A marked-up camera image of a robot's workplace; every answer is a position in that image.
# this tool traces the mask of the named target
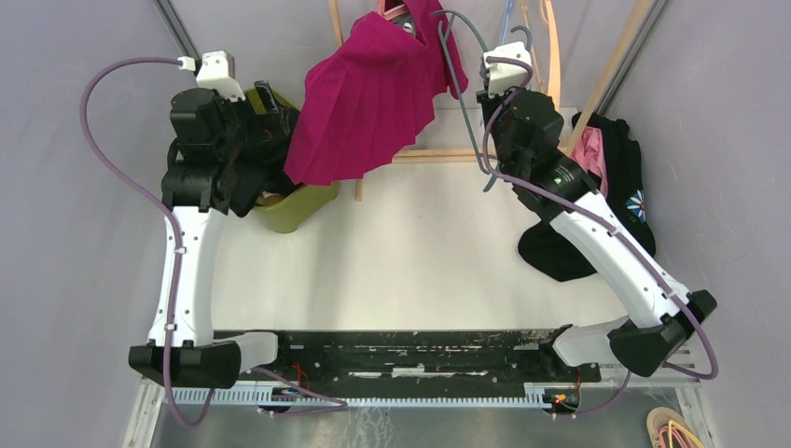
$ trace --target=metal frame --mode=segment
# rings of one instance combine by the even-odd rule
[[[175,44],[178,46],[178,49],[181,51],[182,55],[189,56],[196,61],[200,61],[201,54],[198,52],[195,42],[192,41],[192,37],[189,36],[187,27],[184,26],[184,22],[181,20],[181,17],[178,15],[178,11],[176,11],[175,7],[173,6],[173,2],[171,0],[152,1],[154,2],[154,6],[157,7],[157,10],[160,12],[162,19],[165,21],[165,26],[167,26],[168,30],[170,30],[171,35],[175,40]]]
[[[671,0],[654,0],[653,5],[651,5],[651,8],[645,14],[643,23],[640,25],[640,28],[638,28],[634,38],[631,40],[629,49],[627,49],[626,54],[621,60],[616,73],[613,75],[612,79],[610,79],[610,84],[604,91],[601,101],[599,101],[599,104],[596,105],[597,114],[606,114],[607,110],[609,110],[610,106],[615,101],[621,86],[623,86],[623,83],[626,80],[626,76],[630,73],[635,62],[637,61],[637,58],[645,49],[645,44],[648,42],[651,33],[653,33],[653,31],[656,29],[659,18],[667,10],[667,6],[670,3]]]

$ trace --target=wooden frame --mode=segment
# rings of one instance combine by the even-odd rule
[[[343,44],[343,31],[340,27],[340,13],[338,8],[338,0],[327,0],[329,3],[329,11],[332,17],[333,29],[335,31],[335,38],[338,46]],[[530,0],[520,0],[522,18],[525,26],[530,28],[528,22],[528,6],[527,2]],[[531,58],[533,61],[534,75],[536,84],[543,93],[550,96],[555,103],[555,107],[560,109],[561,104],[561,55],[560,43],[558,39],[558,28],[555,21],[554,8],[552,7],[552,0],[538,0],[541,18],[549,31],[549,74],[548,81],[545,85],[541,77],[541,70],[538,66],[538,61],[535,58],[535,50],[530,48]],[[618,42],[610,54],[607,64],[603,72],[599,76],[596,87],[593,93],[582,109],[579,120],[572,130],[571,136],[566,142],[561,142],[560,150],[566,154],[571,154],[576,144],[582,136],[582,131],[588,124],[590,116],[596,109],[597,104],[602,101],[604,91],[610,80],[616,74],[618,66],[623,60],[629,45],[634,39],[636,33],[640,29],[640,25],[645,21],[645,17],[651,8],[652,0],[635,0],[634,6],[631,9],[629,18],[624,24]],[[434,163],[434,162],[454,162],[454,161],[475,161],[475,151],[472,147],[468,148],[427,148],[427,149],[402,149],[393,157],[393,163]],[[363,200],[363,179],[358,179],[354,188],[354,198],[357,201]]]

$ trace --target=gray wall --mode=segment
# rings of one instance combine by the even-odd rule
[[[643,146],[661,262],[719,299],[718,446],[791,437],[789,18],[789,2],[673,2],[610,113]]]
[[[93,157],[77,118],[99,69],[177,55],[147,1],[44,0],[0,6],[0,445],[119,446],[159,295],[157,210]],[[156,189],[172,131],[174,67],[129,68],[90,104],[111,159]]]

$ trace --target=red wire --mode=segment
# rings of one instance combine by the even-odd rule
[[[305,387],[305,388],[308,389],[308,390],[311,390],[311,379],[308,378],[308,374],[305,373],[305,371],[302,369],[302,367],[299,365],[299,363],[295,362],[294,365],[291,366],[291,367],[294,367],[295,369],[297,369],[297,384],[300,384],[302,376],[304,376],[305,377],[305,382],[307,383],[307,387]]]

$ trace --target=white table surface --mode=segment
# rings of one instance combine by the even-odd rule
[[[625,315],[596,274],[558,283],[516,246],[538,218],[475,163],[393,164],[294,233],[255,213],[220,240],[215,329],[547,329]]]

